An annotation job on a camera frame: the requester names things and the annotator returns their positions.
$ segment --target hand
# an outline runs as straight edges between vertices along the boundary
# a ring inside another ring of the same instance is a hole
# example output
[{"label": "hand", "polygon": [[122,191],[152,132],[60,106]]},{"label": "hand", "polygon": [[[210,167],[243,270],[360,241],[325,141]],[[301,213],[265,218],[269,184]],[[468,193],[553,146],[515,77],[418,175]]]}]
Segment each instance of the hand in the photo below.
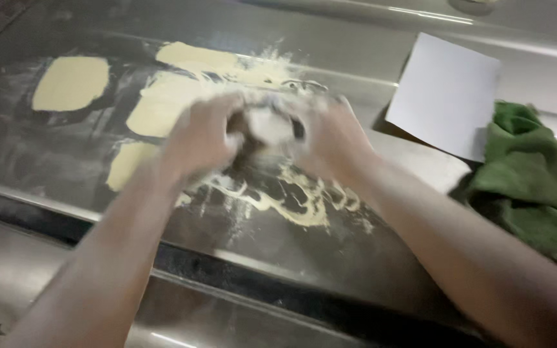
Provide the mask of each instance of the hand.
[{"label": "hand", "polygon": [[376,154],[347,99],[313,98],[306,107],[290,105],[304,125],[305,140],[296,151],[296,165],[312,175],[355,183],[353,169]]},{"label": "hand", "polygon": [[176,177],[189,177],[228,165],[244,137],[241,133],[227,134],[227,121],[243,106],[240,93],[192,104],[171,131],[161,167]]}]

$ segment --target kitchen counter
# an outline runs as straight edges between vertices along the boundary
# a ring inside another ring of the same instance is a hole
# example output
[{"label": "kitchen counter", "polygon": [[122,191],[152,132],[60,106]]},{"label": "kitchen counter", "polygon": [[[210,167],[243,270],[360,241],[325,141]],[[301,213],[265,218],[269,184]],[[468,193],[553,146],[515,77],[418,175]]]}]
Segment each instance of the kitchen counter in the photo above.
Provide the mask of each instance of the kitchen counter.
[{"label": "kitchen counter", "polygon": [[[148,74],[160,69],[153,56],[165,42],[248,55],[269,46],[290,53],[304,79],[347,96],[378,153],[444,193],[469,172],[464,162],[368,129],[392,98],[418,32],[502,60],[498,96],[538,102],[557,120],[557,24],[538,15],[547,10],[555,17],[555,0],[533,0],[532,7],[503,0],[495,7],[471,7],[469,13],[456,9],[461,2],[417,0],[19,3],[25,7],[8,8],[13,15],[0,23],[0,195],[89,222],[99,220],[116,195],[104,182],[119,144],[162,141],[136,135],[125,121]],[[412,12],[397,10],[408,7]],[[42,72],[62,55],[107,58],[110,87],[86,109],[57,115],[31,110],[30,96]],[[250,174],[260,187],[277,190],[275,172]],[[220,192],[198,191],[190,205],[174,211],[163,242],[465,326],[409,249],[367,207],[329,214],[328,228],[306,228],[274,210],[253,210],[250,218],[238,219],[225,201]],[[23,211],[10,214],[26,218]],[[370,228],[359,223],[362,218]]]}]

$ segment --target green cloth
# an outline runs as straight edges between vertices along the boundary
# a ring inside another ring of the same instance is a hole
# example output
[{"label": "green cloth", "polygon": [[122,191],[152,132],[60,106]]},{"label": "green cloth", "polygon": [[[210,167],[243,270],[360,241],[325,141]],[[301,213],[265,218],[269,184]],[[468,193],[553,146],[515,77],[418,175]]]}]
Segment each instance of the green cloth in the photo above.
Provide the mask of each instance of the green cloth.
[{"label": "green cloth", "polygon": [[557,255],[557,140],[531,106],[496,102],[468,203],[543,255]]}]

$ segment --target stainless steel counter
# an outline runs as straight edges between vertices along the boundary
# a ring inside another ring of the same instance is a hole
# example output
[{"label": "stainless steel counter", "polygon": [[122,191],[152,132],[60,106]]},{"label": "stainless steel counter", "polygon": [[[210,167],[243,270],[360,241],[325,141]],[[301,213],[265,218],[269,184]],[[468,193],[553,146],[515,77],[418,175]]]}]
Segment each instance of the stainless steel counter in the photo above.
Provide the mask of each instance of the stainless steel counter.
[{"label": "stainless steel counter", "polygon": [[[31,305],[68,248],[0,224],[0,334]],[[369,347],[354,337],[263,304],[152,276],[127,347]]]},{"label": "stainless steel counter", "polygon": [[[557,115],[556,0],[502,0],[456,10],[451,1],[40,0],[0,33],[0,193],[97,220],[114,193],[105,185],[115,145],[142,138],[124,124],[163,42],[182,41],[234,53],[280,42],[305,66],[306,79],[345,94],[370,127],[396,88],[419,31],[503,62],[498,96],[535,102]],[[460,17],[418,15],[397,9]],[[107,57],[112,86],[88,110],[35,113],[28,100],[52,57]],[[440,191],[468,171],[453,157],[369,131],[376,150]],[[201,191],[177,209],[163,240],[321,289],[451,324],[460,316],[403,242],[366,209],[366,233],[351,214],[331,227],[290,224],[271,210],[238,228],[220,193]],[[200,217],[203,203],[210,209]]]}]

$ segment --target white paper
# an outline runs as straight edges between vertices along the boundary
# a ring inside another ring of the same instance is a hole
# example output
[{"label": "white paper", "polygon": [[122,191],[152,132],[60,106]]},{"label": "white paper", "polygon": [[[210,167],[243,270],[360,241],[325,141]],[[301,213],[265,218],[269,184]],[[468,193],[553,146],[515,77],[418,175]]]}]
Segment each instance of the white paper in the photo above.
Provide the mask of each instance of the white paper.
[{"label": "white paper", "polygon": [[428,144],[482,162],[498,59],[421,33],[386,120]]}]

